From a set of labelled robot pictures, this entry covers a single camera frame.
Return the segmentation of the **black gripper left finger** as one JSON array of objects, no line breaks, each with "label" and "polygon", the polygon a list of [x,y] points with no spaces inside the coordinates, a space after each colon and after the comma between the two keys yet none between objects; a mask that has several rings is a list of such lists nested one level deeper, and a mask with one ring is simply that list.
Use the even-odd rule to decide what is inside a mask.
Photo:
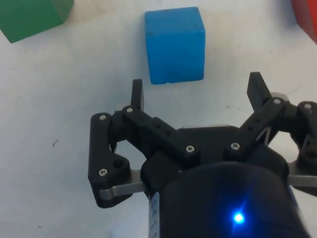
[{"label": "black gripper left finger", "polygon": [[[131,103],[113,115],[91,117],[88,179],[96,204],[110,208],[137,192],[151,198],[183,170],[200,161],[198,146],[180,131],[143,110],[143,83],[132,82]],[[127,141],[146,158],[138,170],[116,153]]]}]

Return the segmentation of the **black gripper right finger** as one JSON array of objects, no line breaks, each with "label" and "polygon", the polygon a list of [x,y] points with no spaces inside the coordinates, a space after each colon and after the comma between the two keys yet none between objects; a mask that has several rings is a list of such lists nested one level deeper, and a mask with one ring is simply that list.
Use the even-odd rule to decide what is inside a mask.
[{"label": "black gripper right finger", "polygon": [[225,158],[246,161],[260,144],[267,146],[278,132],[287,132],[299,149],[297,160],[289,164],[289,183],[316,183],[317,104],[295,106],[284,94],[272,94],[259,72],[250,73],[247,95],[254,112],[227,143]]}]

